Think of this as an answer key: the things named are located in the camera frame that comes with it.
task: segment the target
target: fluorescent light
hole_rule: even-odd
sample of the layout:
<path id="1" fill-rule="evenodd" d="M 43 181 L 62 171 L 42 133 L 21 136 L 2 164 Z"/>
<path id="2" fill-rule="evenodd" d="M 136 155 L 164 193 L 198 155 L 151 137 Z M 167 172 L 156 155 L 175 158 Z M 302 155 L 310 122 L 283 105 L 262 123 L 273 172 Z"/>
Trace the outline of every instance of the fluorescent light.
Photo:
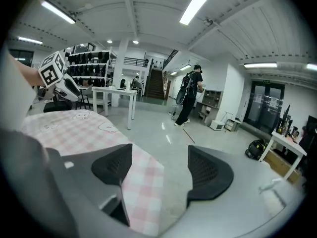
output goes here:
<path id="1" fill-rule="evenodd" d="M 264 63 L 248 63 L 244 65 L 245 68 L 276 68 L 277 63 L 275 62 L 264 62 Z"/>
<path id="2" fill-rule="evenodd" d="M 33 43 L 36 43 L 36 44 L 43 44 L 43 42 L 32 40 L 32 39 L 29 39 L 29 38 L 24 38 L 24 37 L 19 37 L 19 40 L 20 41 L 26 41 L 26 42 L 33 42 Z"/>
<path id="3" fill-rule="evenodd" d="M 188 69 L 189 67 L 191 67 L 190 64 L 186 65 L 185 67 L 182 67 L 180 70 L 185 70 L 185 69 Z"/>
<path id="4" fill-rule="evenodd" d="M 192 0 L 184 12 L 180 23 L 188 25 L 189 22 L 193 19 L 199 9 L 204 5 L 207 0 Z"/>
<path id="5" fill-rule="evenodd" d="M 317 65 L 313 63 L 309 63 L 306 66 L 307 69 L 317 70 Z"/>
<path id="6" fill-rule="evenodd" d="M 68 23 L 75 24 L 75 22 L 76 22 L 75 20 L 73 20 L 72 18 L 68 17 L 64 12 L 62 12 L 59 9 L 57 9 L 55 6 L 53 6 L 49 2 L 43 1 L 41 3 L 41 5 L 43 7 L 45 7 L 46 9 L 49 9 L 51 12 L 54 12 L 56 15 L 60 16 L 61 18 L 65 19 Z"/>

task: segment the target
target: door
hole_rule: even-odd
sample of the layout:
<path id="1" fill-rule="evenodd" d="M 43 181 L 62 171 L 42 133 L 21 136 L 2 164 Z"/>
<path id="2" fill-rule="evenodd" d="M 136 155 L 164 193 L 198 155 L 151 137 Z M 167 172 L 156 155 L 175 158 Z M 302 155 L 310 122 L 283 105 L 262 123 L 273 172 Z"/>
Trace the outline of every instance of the door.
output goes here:
<path id="1" fill-rule="evenodd" d="M 254 81 L 244 121 L 271 134 L 280 117 L 283 98 L 284 85 Z"/>

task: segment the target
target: white sneaker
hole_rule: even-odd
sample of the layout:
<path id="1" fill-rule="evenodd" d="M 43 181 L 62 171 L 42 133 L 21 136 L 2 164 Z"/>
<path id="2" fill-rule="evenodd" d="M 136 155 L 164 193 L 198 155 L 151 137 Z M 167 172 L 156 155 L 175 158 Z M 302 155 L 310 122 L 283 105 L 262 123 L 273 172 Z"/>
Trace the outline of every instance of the white sneaker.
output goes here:
<path id="1" fill-rule="evenodd" d="M 178 127 L 184 127 L 184 124 L 178 125 L 177 123 L 174 123 L 174 125 Z"/>

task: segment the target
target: white pillar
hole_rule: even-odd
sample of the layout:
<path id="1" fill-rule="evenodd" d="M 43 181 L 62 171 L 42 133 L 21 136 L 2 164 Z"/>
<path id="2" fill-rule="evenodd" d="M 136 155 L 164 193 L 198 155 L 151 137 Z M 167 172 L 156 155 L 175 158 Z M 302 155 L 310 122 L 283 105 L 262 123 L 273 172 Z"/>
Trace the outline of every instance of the white pillar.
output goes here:
<path id="1" fill-rule="evenodd" d="M 118 88 L 120 87 L 123 62 L 124 62 L 124 58 L 125 58 L 125 53 L 127 52 L 128 44 L 129 44 L 129 38 L 122 38 L 120 45 L 119 45 L 119 50 L 117 53 L 117 60 L 115 62 L 112 85 L 114 85 Z M 119 106 L 119 95 L 118 94 L 112 94 L 111 106 L 112 107 Z"/>

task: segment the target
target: cartoon print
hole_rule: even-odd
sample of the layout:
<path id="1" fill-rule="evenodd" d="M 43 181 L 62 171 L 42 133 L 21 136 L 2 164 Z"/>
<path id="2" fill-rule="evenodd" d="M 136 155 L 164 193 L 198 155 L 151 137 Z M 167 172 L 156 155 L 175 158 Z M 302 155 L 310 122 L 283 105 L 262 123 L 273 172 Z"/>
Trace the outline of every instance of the cartoon print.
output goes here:
<path id="1" fill-rule="evenodd" d="M 89 112 L 81 112 L 75 115 L 72 119 L 82 119 L 82 120 L 87 120 L 89 116 Z"/>
<path id="2" fill-rule="evenodd" d="M 55 129 L 56 127 L 58 127 L 58 124 L 55 123 L 55 121 L 52 121 L 50 124 L 46 124 L 40 127 L 40 131 L 41 132 L 46 132 L 50 129 Z"/>
<path id="3" fill-rule="evenodd" d="M 116 133 L 119 131 L 116 127 L 114 127 L 114 125 L 111 122 L 108 122 L 108 121 L 99 125 L 98 128 L 104 131 L 108 131 L 110 133 Z"/>

